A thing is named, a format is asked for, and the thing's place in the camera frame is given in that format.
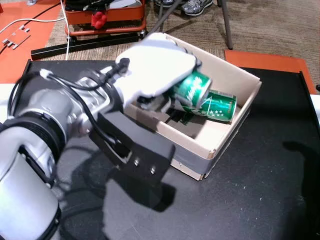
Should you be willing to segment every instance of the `carpet floor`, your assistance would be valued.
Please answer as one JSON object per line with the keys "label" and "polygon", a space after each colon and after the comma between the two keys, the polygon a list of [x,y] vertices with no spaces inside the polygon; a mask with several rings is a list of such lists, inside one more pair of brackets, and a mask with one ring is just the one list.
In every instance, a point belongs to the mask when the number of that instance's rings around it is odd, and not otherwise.
{"label": "carpet floor", "polygon": [[[216,0],[214,3],[197,17],[187,17],[176,10],[164,23],[163,31],[224,59],[227,48],[224,18]],[[234,50],[302,58],[313,83],[320,84],[319,0],[228,0],[227,6]],[[145,14],[150,30],[158,19],[158,8],[152,1],[147,2]],[[54,25],[47,46],[66,43],[64,25],[63,21]],[[129,46],[72,52],[69,59],[114,60]],[[46,60],[64,57],[62,54]]]}

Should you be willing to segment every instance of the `white box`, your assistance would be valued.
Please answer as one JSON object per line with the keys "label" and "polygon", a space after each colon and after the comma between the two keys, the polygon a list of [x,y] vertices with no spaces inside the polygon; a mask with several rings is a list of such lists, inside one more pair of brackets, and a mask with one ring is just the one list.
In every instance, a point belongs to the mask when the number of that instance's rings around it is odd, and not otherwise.
{"label": "white box", "polygon": [[212,79],[212,89],[237,97],[232,123],[221,123],[195,116],[187,125],[166,124],[164,123],[168,118],[166,114],[151,113],[134,105],[127,107],[125,113],[172,141],[176,146],[176,152],[171,165],[192,178],[201,180],[208,176],[237,133],[259,91],[261,81],[258,77],[217,56],[178,38],[166,36],[202,61],[200,72]]}

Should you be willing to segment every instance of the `soda can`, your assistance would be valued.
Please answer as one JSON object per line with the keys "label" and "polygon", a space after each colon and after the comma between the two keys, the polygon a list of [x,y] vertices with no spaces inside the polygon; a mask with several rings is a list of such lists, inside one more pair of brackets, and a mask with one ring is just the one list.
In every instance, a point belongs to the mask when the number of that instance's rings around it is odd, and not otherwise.
{"label": "soda can", "polygon": [[206,99],[201,103],[200,108],[188,106],[174,101],[172,108],[199,116],[206,116],[209,119],[222,122],[231,122],[237,107],[237,97],[224,92],[210,90]]}
{"label": "soda can", "polygon": [[184,106],[200,108],[207,97],[212,80],[198,71],[192,72],[183,81],[174,85],[169,94]]}

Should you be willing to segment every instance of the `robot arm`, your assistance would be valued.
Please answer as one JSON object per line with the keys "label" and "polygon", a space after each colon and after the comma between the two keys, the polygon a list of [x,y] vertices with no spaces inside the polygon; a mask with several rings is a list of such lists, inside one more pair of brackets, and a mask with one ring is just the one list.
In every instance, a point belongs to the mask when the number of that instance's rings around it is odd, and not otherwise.
{"label": "robot arm", "polygon": [[[4,123],[0,132],[0,239],[46,239],[54,233],[60,209],[49,187],[70,138],[89,135],[128,175],[150,184],[162,179],[174,145],[134,124],[122,110],[140,96],[151,98],[167,91],[192,72],[196,58],[162,33],[154,33],[116,62],[113,67],[87,72],[76,83],[40,71],[62,89],[34,93],[28,106]],[[163,63],[165,71],[160,69]]]}

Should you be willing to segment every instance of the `shoe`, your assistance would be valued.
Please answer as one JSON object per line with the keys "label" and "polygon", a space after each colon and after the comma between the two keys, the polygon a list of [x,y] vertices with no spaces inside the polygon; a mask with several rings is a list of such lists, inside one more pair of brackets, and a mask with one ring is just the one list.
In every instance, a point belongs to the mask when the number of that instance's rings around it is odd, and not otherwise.
{"label": "shoe", "polygon": [[[170,8],[176,0],[163,0],[163,7]],[[161,0],[154,0],[155,5],[160,6]]]}
{"label": "shoe", "polygon": [[213,3],[214,0],[189,0],[181,8],[189,16],[199,16]]}

